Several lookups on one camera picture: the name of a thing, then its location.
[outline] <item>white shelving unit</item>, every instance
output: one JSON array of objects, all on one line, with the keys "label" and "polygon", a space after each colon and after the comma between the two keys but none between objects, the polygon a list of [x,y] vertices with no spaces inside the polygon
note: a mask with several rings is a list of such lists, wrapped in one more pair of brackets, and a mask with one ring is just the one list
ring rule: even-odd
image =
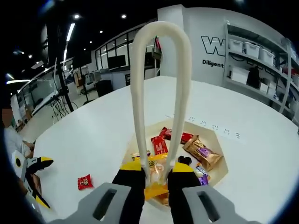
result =
[{"label": "white shelving unit", "polygon": [[[274,66],[271,66],[271,65],[265,63],[264,61],[262,61],[258,58],[252,57],[250,55],[247,55],[247,54],[244,54],[241,52],[230,50],[228,47],[230,37],[232,37],[232,39],[233,39],[233,37],[238,37],[239,39],[242,39],[244,41],[255,42],[255,43],[260,44],[263,47],[275,52],[276,58],[283,58],[284,60],[286,60],[286,62],[288,64],[288,74],[285,74],[285,73],[279,71],[279,66],[274,67]],[[226,53],[225,53],[225,67],[224,67],[224,73],[223,73],[223,80],[224,80],[223,84],[225,85],[225,83],[231,83],[231,84],[240,86],[242,88],[251,90],[265,98],[270,99],[272,102],[279,105],[280,113],[282,113],[283,111],[287,111],[290,114],[290,116],[293,116],[295,114],[295,112],[291,111],[288,107],[286,107],[285,104],[286,104],[286,101],[287,101],[290,91],[292,93],[294,93],[294,91],[295,91],[296,94],[294,94],[294,95],[299,96],[299,87],[296,86],[296,84],[292,81],[292,78],[291,78],[291,68],[293,67],[293,68],[299,70],[299,64],[293,58],[291,58],[290,45],[288,45],[287,49],[285,49],[284,47],[280,46],[279,44],[275,43],[274,41],[272,41],[260,34],[252,32],[252,31],[242,28],[240,26],[230,24],[229,22],[227,22],[227,24],[225,25],[225,39],[226,39],[226,42],[225,42],[226,43],[226,46],[225,46]],[[229,74],[229,66],[230,66],[229,56],[237,56],[237,57],[243,58],[247,61],[251,61],[255,64],[258,64],[258,65],[264,67],[265,69],[270,70],[272,75],[275,76],[275,78],[281,79],[284,84],[286,83],[285,93],[284,93],[282,102],[272,98],[271,96],[267,95],[266,93],[264,93],[260,90],[257,90],[251,86],[236,82],[236,81],[228,78],[227,76]]]}]

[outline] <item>white table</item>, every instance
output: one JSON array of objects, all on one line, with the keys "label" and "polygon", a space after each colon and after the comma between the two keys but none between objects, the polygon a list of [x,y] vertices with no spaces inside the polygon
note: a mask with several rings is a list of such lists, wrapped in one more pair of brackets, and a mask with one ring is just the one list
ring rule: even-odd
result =
[{"label": "white table", "polygon": [[[176,79],[145,81],[145,125],[173,114]],[[35,156],[54,163],[39,172],[43,197],[52,210],[45,220],[66,218],[92,189],[79,191],[77,178],[91,174],[95,187],[117,174],[134,131],[130,88],[125,87],[70,113],[36,141]],[[228,174],[215,186],[247,220],[270,222],[292,196],[299,177],[297,127],[267,105],[237,92],[192,81],[187,115],[236,130],[240,141],[218,136]],[[173,223],[169,210],[145,203],[140,223]]]}]

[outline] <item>red candy wrapper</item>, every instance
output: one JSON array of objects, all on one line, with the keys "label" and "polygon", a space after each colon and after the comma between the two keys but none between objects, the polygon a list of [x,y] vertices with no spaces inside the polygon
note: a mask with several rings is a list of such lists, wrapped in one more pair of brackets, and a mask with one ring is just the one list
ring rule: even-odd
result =
[{"label": "red candy wrapper", "polygon": [[93,188],[92,180],[90,174],[84,177],[78,178],[78,189],[83,190],[85,188]]},{"label": "red candy wrapper", "polygon": [[154,145],[155,154],[168,153],[167,145],[165,143],[163,136],[157,136],[151,139],[151,142]]},{"label": "red candy wrapper", "polygon": [[[164,139],[170,140],[171,139],[171,132],[172,132],[171,129],[163,127],[160,134],[159,134],[159,136],[164,136]],[[180,143],[185,144],[187,141],[190,140],[190,138],[192,138],[192,136],[193,136],[193,134],[183,132]]]}]

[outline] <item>person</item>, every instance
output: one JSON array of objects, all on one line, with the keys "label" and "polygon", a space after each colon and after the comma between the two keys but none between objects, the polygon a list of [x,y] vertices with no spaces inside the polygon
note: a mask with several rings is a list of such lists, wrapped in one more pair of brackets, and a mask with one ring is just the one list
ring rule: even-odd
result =
[{"label": "person", "polygon": [[[10,105],[10,100],[7,96],[4,96],[4,100],[2,101],[2,128],[4,133],[3,140],[8,158],[11,161],[11,154],[15,150],[19,151],[26,159],[32,158],[35,144],[23,140],[23,138],[11,126],[12,120],[13,110]],[[35,174],[32,174],[31,176],[33,178],[36,190],[42,194],[39,177]],[[18,180],[18,184],[21,188],[21,191],[26,194],[27,189],[24,187],[24,184],[20,178]]]}]

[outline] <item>storage bin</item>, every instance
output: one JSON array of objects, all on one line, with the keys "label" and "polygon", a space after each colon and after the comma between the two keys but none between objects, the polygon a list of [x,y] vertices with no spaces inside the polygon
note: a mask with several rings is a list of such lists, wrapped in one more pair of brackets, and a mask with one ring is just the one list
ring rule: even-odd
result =
[{"label": "storage bin", "polygon": [[273,88],[268,88],[268,92],[267,92],[267,94],[268,94],[269,96],[271,96],[271,97],[274,98],[275,93],[276,93],[275,89],[273,89]]},{"label": "storage bin", "polygon": [[261,83],[260,91],[267,93],[268,86],[266,84],[264,84],[264,83]]},{"label": "storage bin", "polygon": [[242,53],[243,52],[243,42],[229,39],[229,49]]},{"label": "storage bin", "polygon": [[231,77],[232,80],[239,83],[246,84],[248,74],[249,74],[248,70],[233,66],[231,71],[232,71],[232,77]]},{"label": "storage bin", "polygon": [[259,46],[249,42],[245,42],[245,53],[247,55],[258,58],[259,50],[260,50]]},{"label": "storage bin", "polygon": [[290,109],[291,109],[291,111],[296,112],[296,110],[297,110],[297,103],[298,102],[295,99],[292,99],[292,101],[290,102]]},{"label": "storage bin", "polygon": [[299,76],[292,76],[293,82],[299,87]]},{"label": "storage bin", "polygon": [[259,59],[261,59],[263,62],[273,66],[274,54],[267,51],[266,49],[260,48]]}]

